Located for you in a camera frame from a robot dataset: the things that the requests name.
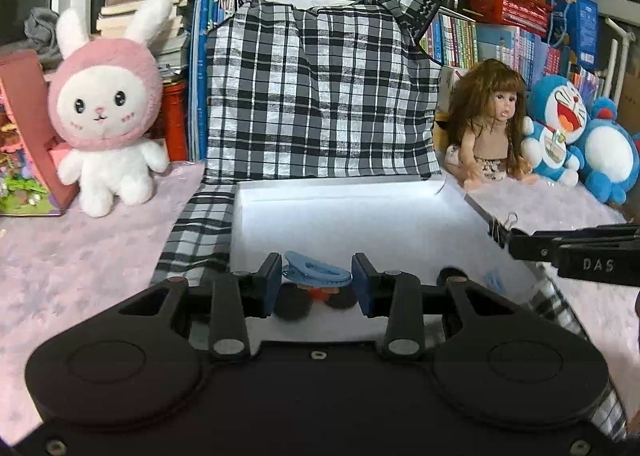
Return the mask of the black round lid disc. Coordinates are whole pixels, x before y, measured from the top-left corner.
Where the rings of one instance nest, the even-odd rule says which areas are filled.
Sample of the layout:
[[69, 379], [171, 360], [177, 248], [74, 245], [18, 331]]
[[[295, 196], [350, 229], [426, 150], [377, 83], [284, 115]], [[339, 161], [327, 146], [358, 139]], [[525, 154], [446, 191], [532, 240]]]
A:
[[312, 300], [306, 289], [292, 283], [285, 283], [279, 289], [273, 314], [282, 321], [297, 322], [309, 314], [311, 305]]

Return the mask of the small blue clip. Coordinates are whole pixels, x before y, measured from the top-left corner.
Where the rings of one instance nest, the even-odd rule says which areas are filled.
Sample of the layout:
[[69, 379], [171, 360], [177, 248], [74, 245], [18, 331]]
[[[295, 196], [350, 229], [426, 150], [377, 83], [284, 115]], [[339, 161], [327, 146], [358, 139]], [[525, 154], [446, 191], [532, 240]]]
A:
[[503, 296], [506, 294], [506, 287], [504, 287], [502, 283], [500, 273], [497, 268], [488, 271], [485, 274], [484, 279], [486, 286], [492, 291], [495, 291], [495, 293]]

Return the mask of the large blue plastic clip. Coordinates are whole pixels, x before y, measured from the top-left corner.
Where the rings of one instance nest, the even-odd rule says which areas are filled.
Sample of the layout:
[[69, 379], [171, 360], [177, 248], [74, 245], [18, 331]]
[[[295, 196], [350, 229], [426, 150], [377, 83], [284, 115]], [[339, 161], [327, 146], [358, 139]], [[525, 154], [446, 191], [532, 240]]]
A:
[[285, 253], [282, 275], [285, 280], [310, 288], [342, 288], [352, 281], [352, 273], [334, 265], [309, 258], [297, 251]]

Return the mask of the red crayon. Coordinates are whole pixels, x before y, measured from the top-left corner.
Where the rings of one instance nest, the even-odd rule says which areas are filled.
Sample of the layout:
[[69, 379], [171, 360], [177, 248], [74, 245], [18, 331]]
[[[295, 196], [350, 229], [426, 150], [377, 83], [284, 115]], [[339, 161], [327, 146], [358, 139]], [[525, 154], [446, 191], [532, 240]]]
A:
[[326, 288], [308, 288], [307, 294], [311, 300], [327, 302], [334, 295], [334, 291]]

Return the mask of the binder clip on box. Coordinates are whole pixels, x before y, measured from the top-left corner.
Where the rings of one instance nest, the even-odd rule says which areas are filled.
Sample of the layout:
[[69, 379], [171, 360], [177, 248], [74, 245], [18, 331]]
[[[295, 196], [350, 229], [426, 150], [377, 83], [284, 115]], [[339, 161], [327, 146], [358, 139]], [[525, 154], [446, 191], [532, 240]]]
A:
[[506, 247], [509, 242], [511, 229], [518, 223], [518, 214], [510, 211], [505, 221], [501, 221], [497, 217], [490, 215], [488, 219], [488, 235], [501, 248]]

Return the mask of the white cardboard box tray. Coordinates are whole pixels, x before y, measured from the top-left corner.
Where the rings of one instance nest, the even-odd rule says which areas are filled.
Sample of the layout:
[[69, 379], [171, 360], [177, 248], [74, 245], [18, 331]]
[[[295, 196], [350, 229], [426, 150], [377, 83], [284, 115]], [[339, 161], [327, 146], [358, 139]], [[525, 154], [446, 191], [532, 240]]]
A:
[[512, 259], [492, 240], [485, 219], [444, 177], [240, 183], [231, 270], [254, 272], [268, 254], [288, 250], [344, 270], [363, 253], [378, 270], [408, 272], [425, 285], [435, 284], [443, 267], [457, 267], [488, 288], [484, 276], [497, 268], [503, 297], [519, 305], [544, 280], [535, 265]]

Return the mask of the blue doraemon plush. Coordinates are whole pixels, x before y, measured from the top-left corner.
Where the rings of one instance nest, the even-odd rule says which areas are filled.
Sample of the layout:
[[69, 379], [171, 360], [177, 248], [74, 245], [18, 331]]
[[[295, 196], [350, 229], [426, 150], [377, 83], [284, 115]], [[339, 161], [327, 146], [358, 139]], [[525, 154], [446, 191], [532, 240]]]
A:
[[575, 145], [588, 113], [575, 86], [560, 75], [546, 75], [530, 91], [523, 120], [521, 150], [536, 175], [575, 187], [584, 154]]
[[621, 206], [639, 177], [639, 135], [617, 123], [617, 106], [609, 98], [593, 101], [590, 120], [580, 137], [585, 157], [582, 183], [602, 204]]

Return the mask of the brown haired baby doll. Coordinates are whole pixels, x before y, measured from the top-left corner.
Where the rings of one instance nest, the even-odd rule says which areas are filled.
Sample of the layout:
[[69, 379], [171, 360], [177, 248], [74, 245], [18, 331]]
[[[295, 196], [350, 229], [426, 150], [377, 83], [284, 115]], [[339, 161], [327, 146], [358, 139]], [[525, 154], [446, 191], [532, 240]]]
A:
[[445, 168], [465, 191], [512, 178], [533, 182], [533, 167], [523, 156], [525, 82], [497, 59], [471, 68], [454, 85], [446, 127]]

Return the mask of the pink snowflake tablecloth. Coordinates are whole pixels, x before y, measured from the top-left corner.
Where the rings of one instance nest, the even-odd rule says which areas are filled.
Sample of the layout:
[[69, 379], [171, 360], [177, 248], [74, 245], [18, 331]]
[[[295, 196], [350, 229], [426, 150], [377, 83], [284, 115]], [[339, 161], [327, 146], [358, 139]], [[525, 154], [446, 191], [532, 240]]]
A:
[[[14, 444], [40, 423], [24, 384], [43, 341], [142, 291], [170, 230], [198, 190], [203, 167], [177, 164], [137, 210], [105, 218], [72, 206], [57, 218], [1, 220], [1, 436]], [[631, 426], [639, 424], [638, 291], [559, 279], [568, 303], [605, 355]]]

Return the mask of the black white plaid cloth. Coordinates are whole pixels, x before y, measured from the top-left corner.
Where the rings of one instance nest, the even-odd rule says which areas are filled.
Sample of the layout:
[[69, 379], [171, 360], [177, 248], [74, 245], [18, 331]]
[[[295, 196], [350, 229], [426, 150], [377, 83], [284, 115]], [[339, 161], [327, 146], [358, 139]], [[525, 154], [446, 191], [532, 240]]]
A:
[[230, 268], [245, 181], [433, 181], [439, 65], [420, 47], [437, 0], [297, 9], [235, 0], [204, 45], [205, 171], [155, 277], [206, 282]]

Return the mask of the row of books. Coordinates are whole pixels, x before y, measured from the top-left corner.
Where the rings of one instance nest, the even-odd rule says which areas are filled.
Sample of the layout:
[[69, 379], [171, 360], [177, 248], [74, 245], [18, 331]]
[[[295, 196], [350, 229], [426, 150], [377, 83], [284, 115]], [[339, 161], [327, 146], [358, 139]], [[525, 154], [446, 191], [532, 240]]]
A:
[[477, 63], [498, 60], [519, 72], [527, 88], [546, 75], [562, 75], [586, 103], [600, 97], [604, 80], [586, 70], [567, 46], [553, 47], [547, 39], [519, 26], [477, 23], [448, 9], [439, 11], [420, 41], [422, 48], [442, 65], [439, 90], [442, 106], [454, 86]]

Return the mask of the blue box on shelf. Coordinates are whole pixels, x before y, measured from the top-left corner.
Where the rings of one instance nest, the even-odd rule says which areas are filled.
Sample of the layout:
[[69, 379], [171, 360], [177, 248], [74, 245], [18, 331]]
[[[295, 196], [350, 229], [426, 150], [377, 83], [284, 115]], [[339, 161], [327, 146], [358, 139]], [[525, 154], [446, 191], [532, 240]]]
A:
[[552, 48], [567, 46], [578, 65], [593, 70], [598, 51], [598, 5], [592, 0], [541, 1], [550, 8], [547, 44]]

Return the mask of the pink white bunny plush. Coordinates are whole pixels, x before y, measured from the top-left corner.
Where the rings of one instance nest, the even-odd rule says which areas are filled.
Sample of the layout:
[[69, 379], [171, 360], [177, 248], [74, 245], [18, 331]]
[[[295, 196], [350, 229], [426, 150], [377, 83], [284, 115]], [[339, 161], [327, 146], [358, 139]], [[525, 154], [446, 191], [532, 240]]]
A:
[[166, 147], [149, 138], [160, 112], [163, 80], [153, 54], [129, 38], [90, 38], [73, 8], [56, 24], [63, 61], [49, 86], [51, 123], [70, 147], [58, 179], [78, 184], [79, 206], [93, 218], [114, 202], [146, 203], [154, 173], [169, 167]]

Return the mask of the pink triangular toy house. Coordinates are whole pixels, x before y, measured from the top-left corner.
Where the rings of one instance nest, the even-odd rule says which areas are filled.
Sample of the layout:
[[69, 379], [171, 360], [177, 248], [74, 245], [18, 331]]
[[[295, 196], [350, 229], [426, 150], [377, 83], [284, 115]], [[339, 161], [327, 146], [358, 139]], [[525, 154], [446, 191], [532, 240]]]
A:
[[48, 115], [48, 86], [37, 54], [22, 50], [1, 58], [1, 213], [57, 217], [78, 193], [56, 174], [68, 147]]

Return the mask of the stack of books left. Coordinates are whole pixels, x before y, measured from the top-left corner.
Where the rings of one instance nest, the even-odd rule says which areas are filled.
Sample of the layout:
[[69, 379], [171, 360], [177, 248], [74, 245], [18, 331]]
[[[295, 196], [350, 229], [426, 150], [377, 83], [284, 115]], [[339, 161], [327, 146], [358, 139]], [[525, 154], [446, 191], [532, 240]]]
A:
[[186, 75], [196, 0], [105, 0], [96, 17], [103, 38], [129, 38], [149, 49], [168, 84]]

